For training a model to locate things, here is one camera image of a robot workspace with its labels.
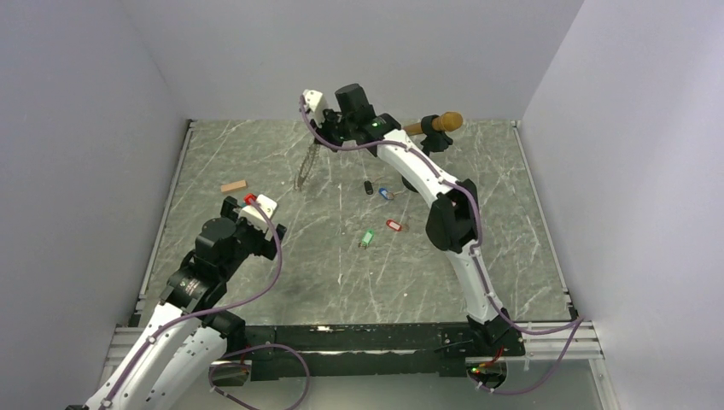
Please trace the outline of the metal disc with keyrings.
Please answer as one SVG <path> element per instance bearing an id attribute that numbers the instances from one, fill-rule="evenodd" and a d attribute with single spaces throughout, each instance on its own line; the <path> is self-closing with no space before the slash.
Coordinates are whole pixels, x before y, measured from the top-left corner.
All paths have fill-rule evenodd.
<path id="1" fill-rule="evenodd" d="M 294 179 L 294 189 L 301 190 L 309 175 L 312 172 L 315 161 L 318 158 L 320 146 L 316 143 L 311 143 L 307 149 L 307 152 L 302 160 L 300 168 Z"/>

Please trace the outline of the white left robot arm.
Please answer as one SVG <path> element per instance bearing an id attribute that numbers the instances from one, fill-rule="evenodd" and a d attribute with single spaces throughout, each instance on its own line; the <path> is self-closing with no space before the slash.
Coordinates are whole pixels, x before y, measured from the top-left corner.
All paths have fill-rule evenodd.
<path id="1" fill-rule="evenodd" d="M 83 409 L 169 409 L 221 356 L 237 357 L 246 322 L 219 306 L 227 284 L 250 256 L 281 258 L 286 227 L 273 224 L 276 201 L 228 196 L 203 224 L 194 248 L 166 281 L 149 322 L 126 357 Z"/>

